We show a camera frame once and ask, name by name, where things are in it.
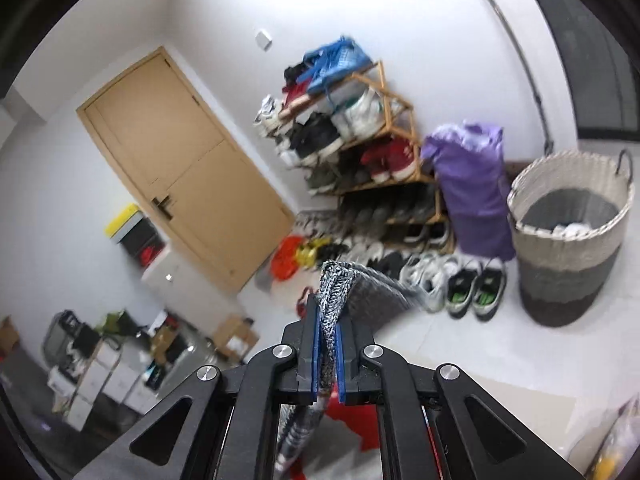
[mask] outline door frame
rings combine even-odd
[[[264,175],[256,168],[255,164],[252,160],[247,156],[244,150],[238,145],[233,136],[228,132],[228,130],[224,127],[224,125],[220,122],[220,120],[216,117],[216,115],[211,111],[209,105],[207,105],[206,101],[201,97],[198,91],[193,87],[191,82],[187,79],[184,73],[180,70],[176,62],[169,56],[164,46],[160,46],[155,51],[149,53],[147,56],[143,57],[138,62],[134,63],[126,70],[118,74],[115,78],[111,79],[107,84],[102,86],[94,95],[89,97],[87,101],[85,101],[82,105],[78,107],[76,113],[78,117],[84,124],[89,136],[92,138],[94,144],[98,147],[98,150],[102,153],[102,156],[107,160],[107,163],[111,166],[111,169],[118,175],[120,181],[124,184],[127,190],[133,195],[135,200],[138,202],[138,205],[141,209],[146,213],[146,215],[151,218],[152,222],[158,226],[171,240],[174,248],[186,256],[191,262],[193,262],[200,270],[204,273],[215,285],[220,288],[226,290],[227,292],[238,292],[242,287],[238,287],[237,285],[233,285],[226,276],[217,272],[206,260],[198,256],[196,251],[194,251],[184,240],[182,237],[171,227],[170,222],[168,222],[162,214],[160,214],[156,208],[145,198],[144,194],[136,184],[133,179],[127,174],[124,168],[120,165],[120,163],[116,160],[115,156],[107,145],[104,143],[102,138],[100,137],[97,129],[94,127],[93,123],[89,119],[86,109],[93,104],[93,102],[99,98],[102,94],[104,94],[109,88],[115,85],[118,81],[126,77],[129,73],[133,72],[138,67],[142,66],[149,60],[161,56],[166,63],[169,65],[171,70],[178,76],[180,81],[185,85],[186,89],[191,93],[193,99],[197,102],[198,106],[204,110],[209,119],[213,122],[216,128],[220,131],[224,139],[229,143],[229,145],[238,152],[238,155],[247,161],[247,166],[251,171],[255,171],[256,175],[263,179],[271,189],[273,193],[273,197],[277,200],[278,206],[283,211],[284,215],[289,219],[290,222],[293,223],[294,215],[292,211],[287,207],[287,205],[282,201],[281,197],[278,193],[273,189],[269,181],[264,177]]]

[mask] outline triangular cutout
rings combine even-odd
[[[130,444],[130,452],[156,465],[166,465],[190,409],[191,399],[181,398],[145,433]]]
[[[475,396],[465,397],[480,442],[493,464],[508,460],[526,449],[526,444]]]

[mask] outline red shoe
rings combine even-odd
[[[374,144],[360,158],[360,163],[367,168],[374,182],[380,183],[391,178],[386,166],[386,147],[388,144]]]
[[[296,108],[303,100],[307,99],[306,89],[309,88],[310,81],[311,79],[293,85],[292,87],[285,86],[282,89],[282,92],[287,94],[287,98],[284,101],[284,109]]]
[[[386,166],[395,180],[404,180],[414,174],[417,162],[408,140],[396,137],[385,148]]]

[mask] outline wooden door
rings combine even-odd
[[[154,222],[225,288],[239,290],[289,232],[291,213],[163,49],[78,113]]]

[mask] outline gray knitted fabric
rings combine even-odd
[[[420,308],[422,294],[369,267],[351,262],[324,263],[316,294],[322,348],[318,400],[311,406],[281,407],[277,473],[288,470],[300,455],[329,402],[335,382],[335,326],[342,310],[346,307],[351,319],[376,332],[401,314]]]

